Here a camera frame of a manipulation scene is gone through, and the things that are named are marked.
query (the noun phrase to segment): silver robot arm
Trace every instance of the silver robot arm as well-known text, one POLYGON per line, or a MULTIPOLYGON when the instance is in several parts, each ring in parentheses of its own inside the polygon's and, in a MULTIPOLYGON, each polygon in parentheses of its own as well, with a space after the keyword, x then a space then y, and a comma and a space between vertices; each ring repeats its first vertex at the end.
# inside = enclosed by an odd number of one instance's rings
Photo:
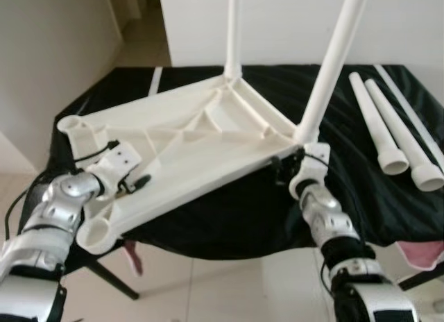
POLYGON ((404 292, 384 274, 370 246, 362 242, 350 217, 324 186, 328 144, 307 144, 291 195, 299 200, 304 220, 330 270, 331 294, 339 322, 418 322, 404 292))
POLYGON ((61 320, 67 291, 60 279, 83 206, 114 196, 121 186, 134 191, 126 179, 141 160, 130 144, 117 143, 85 171, 58 176, 49 184, 23 230, 3 246, 0 321, 61 320))

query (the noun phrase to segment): black cloth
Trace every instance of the black cloth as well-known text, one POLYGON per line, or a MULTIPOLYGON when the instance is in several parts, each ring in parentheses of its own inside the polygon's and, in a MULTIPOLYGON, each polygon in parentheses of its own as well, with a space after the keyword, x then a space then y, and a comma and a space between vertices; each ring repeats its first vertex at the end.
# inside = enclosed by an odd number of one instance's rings
MULTIPOLYGON (((444 145, 444 111, 403 66, 385 66, 436 142, 444 145)), ((244 79, 280 112, 299 123, 319 70, 318 65, 247 66, 244 79)), ((319 140, 332 148, 326 185, 367 241, 381 246, 395 241, 426 242, 444 238, 444 193, 420 192, 410 170, 386 176, 357 105, 348 75, 373 78, 435 162, 395 97, 372 66, 345 66, 321 124, 319 140), (353 203, 356 197, 357 209, 353 203)), ((164 68, 159 92, 217 76, 221 67, 164 68)), ((148 94, 150 68, 118 68, 76 99, 56 118, 86 115, 148 94)), ((291 164, 291 159, 284 165, 291 164)), ((68 139, 53 129, 47 180, 73 168, 68 139)), ((211 260, 259 257, 290 248, 312 246, 308 225, 286 187, 275 184, 266 167, 145 223, 124 235, 182 255, 211 260)), ((23 222, 40 198, 33 193, 24 206, 23 222)), ((86 252, 73 246, 69 269, 81 266, 86 252)))

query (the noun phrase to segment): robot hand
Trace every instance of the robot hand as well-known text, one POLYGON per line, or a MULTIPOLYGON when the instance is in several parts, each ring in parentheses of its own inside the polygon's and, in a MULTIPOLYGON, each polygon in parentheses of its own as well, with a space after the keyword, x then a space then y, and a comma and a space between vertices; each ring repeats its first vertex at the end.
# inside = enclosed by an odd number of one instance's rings
POLYGON ((361 240, 350 217, 324 186, 330 146, 307 144, 291 195, 330 270, 331 295, 339 322, 417 322, 415 307, 382 271, 376 255, 361 240))
POLYGON ((128 182, 128 174, 142 161, 139 154, 128 143, 114 146, 85 171, 55 178, 20 234, 5 242, 0 255, 0 321, 61 320, 67 291, 60 279, 83 206, 95 198, 113 197, 122 187, 132 193, 142 186, 140 180, 128 182))

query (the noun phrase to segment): doorway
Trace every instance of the doorway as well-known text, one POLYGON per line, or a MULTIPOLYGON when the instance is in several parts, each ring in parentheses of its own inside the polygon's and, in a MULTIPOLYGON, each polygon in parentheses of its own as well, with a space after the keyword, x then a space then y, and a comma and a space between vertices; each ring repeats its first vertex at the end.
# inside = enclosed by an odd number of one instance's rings
POLYGON ((123 46, 117 67, 170 67, 160 0, 110 0, 123 46))

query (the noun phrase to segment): white plastic tube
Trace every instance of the white plastic tube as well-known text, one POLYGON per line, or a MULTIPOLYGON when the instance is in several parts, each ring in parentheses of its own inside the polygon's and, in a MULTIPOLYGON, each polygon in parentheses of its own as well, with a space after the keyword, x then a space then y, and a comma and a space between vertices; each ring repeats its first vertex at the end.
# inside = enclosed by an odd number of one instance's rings
POLYGON ((362 116, 366 121, 368 131, 375 143, 378 153, 377 161, 382 171, 387 175, 397 175, 409 168, 405 154, 396 146, 395 141, 379 115, 375 104, 367 93, 364 82, 357 72, 348 77, 361 108, 362 116))
POLYGON ((388 88, 390 88, 390 91, 392 91, 393 95, 395 95, 395 98, 398 100, 402 109, 404 109, 405 113, 410 118, 411 123, 415 126, 416 131, 418 131, 418 133, 421 135, 422 140, 427 145, 430 152, 432 152, 432 155, 435 157, 439 168, 441 168, 441 171, 444 173, 444 154, 442 150, 439 148, 438 144, 430 135, 429 131, 425 128, 418 115, 410 106, 409 102, 400 91, 400 89, 396 86, 395 82, 392 80, 386 70, 381 65, 375 65, 375 69, 379 72, 382 79, 384 79, 388 88))
POLYGON ((416 187, 423 192, 431 192, 444 186, 444 176, 438 166, 430 162, 375 81, 369 79, 365 85, 393 137, 407 156, 411 166, 411 178, 416 187))
POLYGON ((227 62, 224 76, 229 80, 241 77, 241 0, 228 0, 227 62))
POLYGON ((304 116, 294 135, 299 144, 313 142, 318 135, 319 126, 332 97, 366 2, 367 0, 345 0, 343 3, 304 116))

